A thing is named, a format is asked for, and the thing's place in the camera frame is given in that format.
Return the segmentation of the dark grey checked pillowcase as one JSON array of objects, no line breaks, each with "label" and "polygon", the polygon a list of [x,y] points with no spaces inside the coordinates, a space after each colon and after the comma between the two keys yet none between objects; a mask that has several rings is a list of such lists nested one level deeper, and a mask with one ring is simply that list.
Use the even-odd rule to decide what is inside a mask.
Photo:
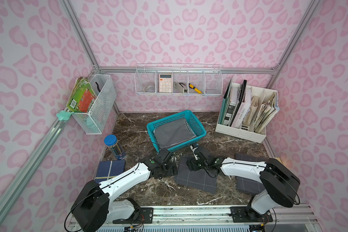
[{"label": "dark grey checked pillowcase", "polygon": [[175,182],[215,194],[217,190],[217,177],[211,177],[205,170],[190,171],[187,161],[188,157],[180,158]]}]

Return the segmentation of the teal plastic basket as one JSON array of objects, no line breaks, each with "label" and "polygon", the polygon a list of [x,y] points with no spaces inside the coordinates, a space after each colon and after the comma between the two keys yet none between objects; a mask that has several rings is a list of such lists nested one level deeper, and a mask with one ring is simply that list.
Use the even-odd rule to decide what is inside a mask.
[{"label": "teal plastic basket", "polygon": [[171,152],[197,143],[207,132],[190,110],[182,111],[147,124],[151,142],[159,152],[166,148]]}]

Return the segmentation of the plain grey pillowcase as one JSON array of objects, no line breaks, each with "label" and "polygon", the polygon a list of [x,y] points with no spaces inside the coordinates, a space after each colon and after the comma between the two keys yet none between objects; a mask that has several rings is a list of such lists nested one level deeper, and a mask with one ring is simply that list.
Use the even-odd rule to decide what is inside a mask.
[{"label": "plain grey pillowcase", "polygon": [[197,137],[185,118],[165,123],[154,130],[160,148],[172,148]]}]

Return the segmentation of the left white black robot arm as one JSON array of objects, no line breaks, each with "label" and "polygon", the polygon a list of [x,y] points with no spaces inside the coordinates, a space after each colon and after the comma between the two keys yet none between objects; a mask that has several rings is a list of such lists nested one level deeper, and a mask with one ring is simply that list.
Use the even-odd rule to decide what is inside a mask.
[{"label": "left white black robot arm", "polygon": [[145,222],[141,208],[132,198],[116,199],[132,187],[149,180],[162,179],[177,174],[177,165],[172,152],[161,149],[157,155],[144,158],[131,169],[100,183],[91,180],[85,184],[70,214],[80,226],[81,232],[95,232],[107,222],[131,224],[138,229]]}]

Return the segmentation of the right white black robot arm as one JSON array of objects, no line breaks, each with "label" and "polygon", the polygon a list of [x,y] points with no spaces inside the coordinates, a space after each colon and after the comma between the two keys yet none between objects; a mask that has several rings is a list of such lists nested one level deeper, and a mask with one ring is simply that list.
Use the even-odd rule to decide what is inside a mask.
[{"label": "right white black robot arm", "polygon": [[245,207],[245,216],[249,220],[257,221],[277,206],[291,208],[300,204],[300,179],[277,159],[256,162],[218,158],[198,144],[192,144],[190,148],[194,154],[194,158],[188,161],[190,171],[205,170],[215,175],[242,177],[263,184],[264,190],[252,197]]}]

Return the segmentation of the navy blue folded pillowcase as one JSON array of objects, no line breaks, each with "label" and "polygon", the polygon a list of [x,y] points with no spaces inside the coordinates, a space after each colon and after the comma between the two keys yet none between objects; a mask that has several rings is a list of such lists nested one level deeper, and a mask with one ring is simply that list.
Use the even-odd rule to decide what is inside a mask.
[{"label": "navy blue folded pillowcase", "polygon": [[97,183],[109,180],[123,173],[124,169],[125,160],[101,161],[94,180]]}]

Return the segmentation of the blue lidded pencil jar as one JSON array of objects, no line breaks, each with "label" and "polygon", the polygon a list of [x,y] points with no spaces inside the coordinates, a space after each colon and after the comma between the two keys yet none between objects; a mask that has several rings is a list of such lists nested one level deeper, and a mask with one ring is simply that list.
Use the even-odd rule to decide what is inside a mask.
[{"label": "blue lidded pencil jar", "polygon": [[126,152],[115,135],[111,134],[106,136],[104,143],[117,160],[126,159]]}]

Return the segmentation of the pink white book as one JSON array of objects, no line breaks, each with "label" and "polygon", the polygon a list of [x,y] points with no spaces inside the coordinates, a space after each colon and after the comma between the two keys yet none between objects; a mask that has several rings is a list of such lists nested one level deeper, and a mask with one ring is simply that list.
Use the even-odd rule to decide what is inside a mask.
[{"label": "pink white book", "polygon": [[245,90],[245,97],[239,107],[237,114],[235,115],[235,118],[233,120],[231,127],[237,128],[237,129],[241,128],[244,118],[246,117],[249,111],[249,108],[251,106],[251,98],[252,98],[252,88],[247,86]]}]

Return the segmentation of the green folder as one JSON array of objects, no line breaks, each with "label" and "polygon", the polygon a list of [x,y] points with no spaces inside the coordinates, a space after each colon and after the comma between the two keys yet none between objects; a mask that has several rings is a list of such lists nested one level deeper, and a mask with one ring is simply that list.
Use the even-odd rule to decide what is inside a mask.
[{"label": "green folder", "polygon": [[232,82],[233,82],[233,79],[231,78],[229,83],[228,83],[228,85],[227,85],[227,89],[225,91],[225,94],[223,96],[221,111],[220,111],[219,119],[218,119],[218,124],[220,124],[220,125],[223,124],[224,118],[225,118],[225,115],[226,115],[226,112],[227,112],[230,91],[232,89]]}]

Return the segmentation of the white file organizer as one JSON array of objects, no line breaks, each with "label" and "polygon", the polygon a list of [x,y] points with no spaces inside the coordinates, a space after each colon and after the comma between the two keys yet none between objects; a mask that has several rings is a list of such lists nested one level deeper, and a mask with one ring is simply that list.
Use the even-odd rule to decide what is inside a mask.
[{"label": "white file organizer", "polygon": [[216,132],[262,143],[266,126],[279,112],[278,92],[229,82],[223,96]]}]

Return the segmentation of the yellow utility knife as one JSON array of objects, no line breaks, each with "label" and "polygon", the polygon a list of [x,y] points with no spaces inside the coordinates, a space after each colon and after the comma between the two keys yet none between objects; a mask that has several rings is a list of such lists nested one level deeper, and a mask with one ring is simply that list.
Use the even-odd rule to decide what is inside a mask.
[{"label": "yellow utility knife", "polygon": [[194,90],[195,92],[197,92],[197,93],[199,93],[199,94],[202,94],[202,92],[201,92],[198,88],[196,88],[194,85],[189,84],[188,86],[189,86],[192,90]]}]

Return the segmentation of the grey stapler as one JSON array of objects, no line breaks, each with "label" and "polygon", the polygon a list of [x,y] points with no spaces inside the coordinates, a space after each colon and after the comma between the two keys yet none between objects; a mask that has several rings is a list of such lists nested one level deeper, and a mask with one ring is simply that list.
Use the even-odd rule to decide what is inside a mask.
[{"label": "grey stapler", "polygon": [[188,93],[188,87],[183,82],[174,82],[174,92],[175,93],[181,93],[181,94],[187,94]]}]

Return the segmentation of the metal tape roll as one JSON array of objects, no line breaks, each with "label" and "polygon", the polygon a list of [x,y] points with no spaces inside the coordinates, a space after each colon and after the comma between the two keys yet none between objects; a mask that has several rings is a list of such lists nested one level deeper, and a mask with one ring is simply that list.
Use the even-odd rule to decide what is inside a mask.
[{"label": "metal tape roll", "polygon": [[155,93],[155,92],[156,92],[156,87],[155,87],[155,85],[149,84],[149,85],[145,86],[145,87],[144,87],[144,92],[145,92],[145,93]]}]

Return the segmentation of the stack of paper envelopes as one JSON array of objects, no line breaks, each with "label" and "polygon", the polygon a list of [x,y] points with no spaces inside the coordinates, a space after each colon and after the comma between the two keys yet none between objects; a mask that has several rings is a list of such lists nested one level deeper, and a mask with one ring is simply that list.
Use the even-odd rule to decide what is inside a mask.
[{"label": "stack of paper envelopes", "polygon": [[241,129],[262,134],[279,110],[278,93],[272,92],[270,97],[266,97],[265,91],[263,91],[262,95],[251,98],[251,106]]}]

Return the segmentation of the pink white calculator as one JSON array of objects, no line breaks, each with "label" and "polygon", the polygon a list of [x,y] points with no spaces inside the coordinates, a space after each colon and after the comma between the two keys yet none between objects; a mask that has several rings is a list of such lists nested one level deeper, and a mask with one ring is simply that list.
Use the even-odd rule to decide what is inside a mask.
[{"label": "pink white calculator", "polygon": [[159,93],[173,93],[173,75],[171,73],[159,74]]}]

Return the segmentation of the green red booklet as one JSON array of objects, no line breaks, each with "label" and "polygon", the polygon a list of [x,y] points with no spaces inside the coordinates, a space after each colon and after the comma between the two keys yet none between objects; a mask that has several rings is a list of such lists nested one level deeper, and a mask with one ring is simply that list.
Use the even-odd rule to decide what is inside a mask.
[{"label": "green red booklet", "polygon": [[66,107],[75,113],[88,113],[97,99],[97,94],[93,90],[87,78],[80,77],[75,82],[73,91]]}]

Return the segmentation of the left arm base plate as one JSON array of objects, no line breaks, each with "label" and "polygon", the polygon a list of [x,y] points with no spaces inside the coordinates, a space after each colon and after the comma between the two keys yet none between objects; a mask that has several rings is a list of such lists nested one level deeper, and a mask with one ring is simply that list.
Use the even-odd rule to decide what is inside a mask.
[{"label": "left arm base plate", "polygon": [[113,224],[151,224],[153,221],[154,208],[141,207],[136,209],[128,219],[113,220]]}]

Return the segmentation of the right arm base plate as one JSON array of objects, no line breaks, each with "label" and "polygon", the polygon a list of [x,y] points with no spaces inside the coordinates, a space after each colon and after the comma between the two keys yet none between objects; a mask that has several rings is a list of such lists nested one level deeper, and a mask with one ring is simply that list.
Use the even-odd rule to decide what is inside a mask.
[{"label": "right arm base plate", "polygon": [[231,217],[234,223],[269,223],[273,222],[271,212],[268,210],[264,214],[259,214],[247,206],[233,206],[230,207]]}]

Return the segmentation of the white mesh wall basket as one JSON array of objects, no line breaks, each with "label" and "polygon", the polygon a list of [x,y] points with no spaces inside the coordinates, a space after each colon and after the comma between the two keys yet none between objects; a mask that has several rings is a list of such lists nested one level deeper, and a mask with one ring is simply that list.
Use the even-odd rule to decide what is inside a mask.
[{"label": "white mesh wall basket", "polygon": [[[72,116],[86,134],[102,134],[117,97],[115,86],[112,77],[107,74],[95,74],[87,79],[96,92],[97,99],[88,113],[73,112]],[[100,93],[95,82],[100,86]]]}]

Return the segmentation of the mint green wall hook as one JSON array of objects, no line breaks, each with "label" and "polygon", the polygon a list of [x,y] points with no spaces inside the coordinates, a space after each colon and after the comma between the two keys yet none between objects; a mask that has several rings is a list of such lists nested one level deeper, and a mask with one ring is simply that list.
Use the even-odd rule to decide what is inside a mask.
[{"label": "mint green wall hook", "polygon": [[56,114],[56,117],[59,121],[68,121],[71,118],[72,114],[73,112],[62,110]]}]

